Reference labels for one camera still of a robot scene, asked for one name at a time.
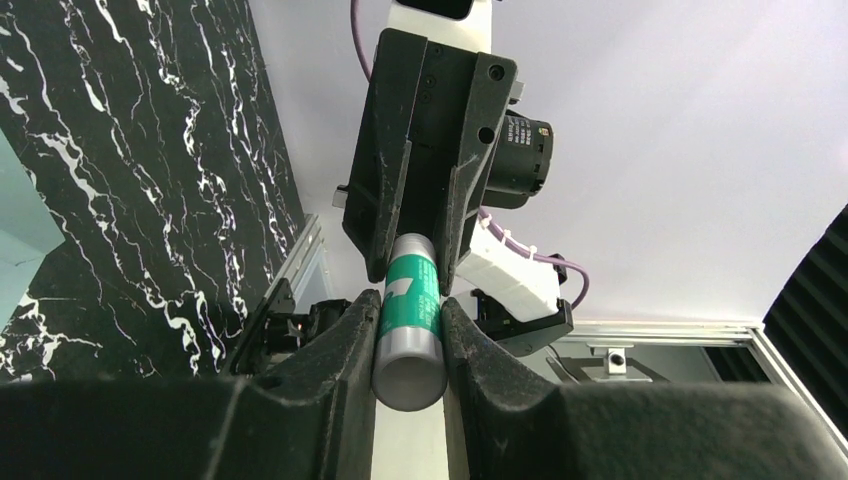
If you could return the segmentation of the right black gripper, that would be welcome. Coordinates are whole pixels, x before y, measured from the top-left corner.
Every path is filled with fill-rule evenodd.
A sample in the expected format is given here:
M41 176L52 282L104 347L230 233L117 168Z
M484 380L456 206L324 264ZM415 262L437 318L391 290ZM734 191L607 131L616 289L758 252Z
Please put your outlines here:
M447 297L480 206L515 210L542 190L554 133L514 111L522 88L510 59L381 32L350 178L334 195L371 283L386 277L403 198L417 196L420 209L445 200L438 270Z

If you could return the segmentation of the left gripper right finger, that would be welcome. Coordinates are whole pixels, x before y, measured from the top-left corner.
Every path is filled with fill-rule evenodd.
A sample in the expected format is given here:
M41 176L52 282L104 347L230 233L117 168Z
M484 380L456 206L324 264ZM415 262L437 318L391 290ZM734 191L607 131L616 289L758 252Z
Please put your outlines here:
M441 308L453 479L843 479L822 423L768 384L565 384Z

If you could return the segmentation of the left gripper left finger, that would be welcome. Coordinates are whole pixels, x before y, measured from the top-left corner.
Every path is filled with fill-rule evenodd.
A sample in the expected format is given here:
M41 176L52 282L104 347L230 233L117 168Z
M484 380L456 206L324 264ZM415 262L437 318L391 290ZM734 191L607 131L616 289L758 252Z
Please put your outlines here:
M254 377L15 382L5 479L366 479L381 298Z

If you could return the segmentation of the green white marker pen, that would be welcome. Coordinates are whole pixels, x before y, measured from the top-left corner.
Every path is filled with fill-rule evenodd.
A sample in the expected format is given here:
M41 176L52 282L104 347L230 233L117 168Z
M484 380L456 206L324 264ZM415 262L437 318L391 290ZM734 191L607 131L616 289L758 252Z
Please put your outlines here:
M387 407L415 412L447 385L435 249L418 233L398 237L385 279L372 389Z

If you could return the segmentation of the teal paper envelope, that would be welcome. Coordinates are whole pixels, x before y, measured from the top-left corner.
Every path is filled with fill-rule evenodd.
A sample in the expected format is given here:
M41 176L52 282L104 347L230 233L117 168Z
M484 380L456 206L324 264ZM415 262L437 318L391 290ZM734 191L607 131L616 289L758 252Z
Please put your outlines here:
M1 327L14 317L42 264L65 241L49 210L50 176L1 136Z

